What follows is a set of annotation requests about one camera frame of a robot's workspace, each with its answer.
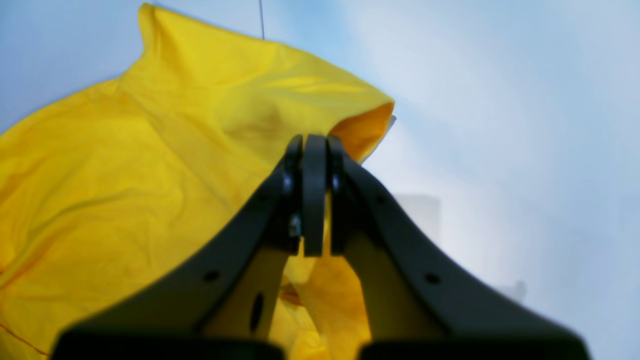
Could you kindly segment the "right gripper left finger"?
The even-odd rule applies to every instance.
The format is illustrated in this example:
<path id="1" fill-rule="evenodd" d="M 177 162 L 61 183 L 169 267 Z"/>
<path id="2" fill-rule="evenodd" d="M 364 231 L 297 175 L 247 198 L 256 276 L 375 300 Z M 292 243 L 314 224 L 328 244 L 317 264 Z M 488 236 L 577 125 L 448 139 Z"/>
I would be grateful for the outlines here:
<path id="1" fill-rule="evenodd" d="M 67 346 L 187 346 L 265 337 L 287 259 L 323 253 L 326 138 L 295 136 L 241 210 L 178 268 L 65 333 Z"/>

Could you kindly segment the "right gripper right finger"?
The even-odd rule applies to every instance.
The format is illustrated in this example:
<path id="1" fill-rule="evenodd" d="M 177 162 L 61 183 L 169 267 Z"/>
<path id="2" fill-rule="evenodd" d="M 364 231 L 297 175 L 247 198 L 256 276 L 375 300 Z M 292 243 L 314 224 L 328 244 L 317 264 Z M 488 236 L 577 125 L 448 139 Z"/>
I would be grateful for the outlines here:
<path id="1" fill-rule="evenodd" d="M 580 338 L 518 305 L 448 257 L 340 139 L 327 139 L 331 252 L 355 271 L 372 339 L 430 346 L 579 346 Z"/>

